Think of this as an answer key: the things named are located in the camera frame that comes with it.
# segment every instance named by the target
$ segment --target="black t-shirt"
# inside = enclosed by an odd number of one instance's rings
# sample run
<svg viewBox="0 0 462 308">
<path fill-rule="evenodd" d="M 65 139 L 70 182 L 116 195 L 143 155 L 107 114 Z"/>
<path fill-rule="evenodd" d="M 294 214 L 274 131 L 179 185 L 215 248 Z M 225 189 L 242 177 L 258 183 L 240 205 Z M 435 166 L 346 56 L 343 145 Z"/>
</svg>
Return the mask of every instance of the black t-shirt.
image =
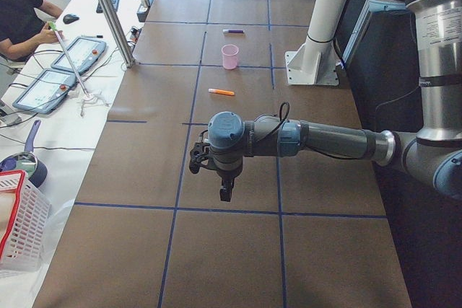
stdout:
<svg viewBox="0 0 462 308">
<path fill-rule="evenodd" d="M 13 45 L 38 34 L 45 23 L 34 8 L 43 0 L 0 0 L 0 41 L 10 39 Z"/>
</svg>

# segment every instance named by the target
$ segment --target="person's arm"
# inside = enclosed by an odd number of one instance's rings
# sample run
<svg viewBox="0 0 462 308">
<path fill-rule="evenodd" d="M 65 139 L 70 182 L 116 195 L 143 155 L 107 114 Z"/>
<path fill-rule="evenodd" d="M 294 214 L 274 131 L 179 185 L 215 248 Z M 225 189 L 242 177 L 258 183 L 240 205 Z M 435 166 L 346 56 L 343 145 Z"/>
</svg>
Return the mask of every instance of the person's arm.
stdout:
<svg viewBox="0 0 462 308">
<path fill-rule="evenodd" d="M 50 3 L 48 0 L 43 0 L 43 4 L 39 7 L 39 10 L 55 18 L 58 18 L 63 13 L 63 10 L 59 6 Z"/>
<path fill-rule="evenodd" d="M 32 36 L 29 40 L 22 43 L 13 45 L 10 39 L 0 41 L 0 53 L 8 59 L 16 60 L 33 53 L 42 43 L 56 42 L 58 42 L 58 38 L 47 23 L 37 35 Z"/>
</svg>

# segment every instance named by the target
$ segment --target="pen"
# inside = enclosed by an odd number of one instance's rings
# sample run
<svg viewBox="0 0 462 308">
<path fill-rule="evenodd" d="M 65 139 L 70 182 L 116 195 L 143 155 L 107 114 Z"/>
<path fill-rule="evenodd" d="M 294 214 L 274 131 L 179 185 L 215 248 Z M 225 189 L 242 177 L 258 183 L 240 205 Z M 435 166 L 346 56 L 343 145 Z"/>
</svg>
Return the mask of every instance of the pen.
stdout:
<svg viewBox="0 0 462 308">
<path fill-rule="evenodd" d="M 102 39 L 103 36 L 102 35 L 82 35 L 83 38 L 94 38 L 94 39 Z"/>
<path fill-rule="evenodd" d="M 229 96 L 234 96 L 234 92 L 231 92 L 229 90 L 223 90 L 223 89 L 213 89 L 209 88 L 209 93 L 214 93 L 214 94 L 221 94 L 221 95 L 229 95 Z"/>
<path fill-rule="evenodd" d="M 235 29 L 223 29 L 223 33 L 229 33 L 229 34 L 243 34 L 243 30 L 235 30 Z"/>
</svg>

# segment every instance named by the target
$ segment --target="person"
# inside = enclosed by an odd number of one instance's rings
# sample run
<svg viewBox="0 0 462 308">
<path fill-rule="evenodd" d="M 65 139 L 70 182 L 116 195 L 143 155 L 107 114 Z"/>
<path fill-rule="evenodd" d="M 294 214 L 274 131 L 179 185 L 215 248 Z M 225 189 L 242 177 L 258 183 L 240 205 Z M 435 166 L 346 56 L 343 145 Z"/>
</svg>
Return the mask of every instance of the person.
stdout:
<svg viewBox="0 0 462 308">
<path fill-rule="evenodd" d="M 25 61 L 40 44 L 58 41 L 35 9 L 54 18 L 63 12 L 47 0 L 0 0 L 0 55 L 12 61 Z"/>
</svg>

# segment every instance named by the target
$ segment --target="green tip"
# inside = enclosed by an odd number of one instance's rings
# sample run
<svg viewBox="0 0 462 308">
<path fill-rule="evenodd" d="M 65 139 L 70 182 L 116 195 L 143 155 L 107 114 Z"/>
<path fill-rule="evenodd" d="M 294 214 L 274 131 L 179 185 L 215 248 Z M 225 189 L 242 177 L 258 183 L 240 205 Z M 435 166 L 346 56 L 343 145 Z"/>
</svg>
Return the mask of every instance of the green tip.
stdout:
<svg viewBox="0 0 462 308">
<path fill-rule="evenodd" d="M 48 25 L 50 26 L 50 29 L 56 30 L 56 25 L 54 24 L 54 22 L 48 22 Z"/>
</svg>

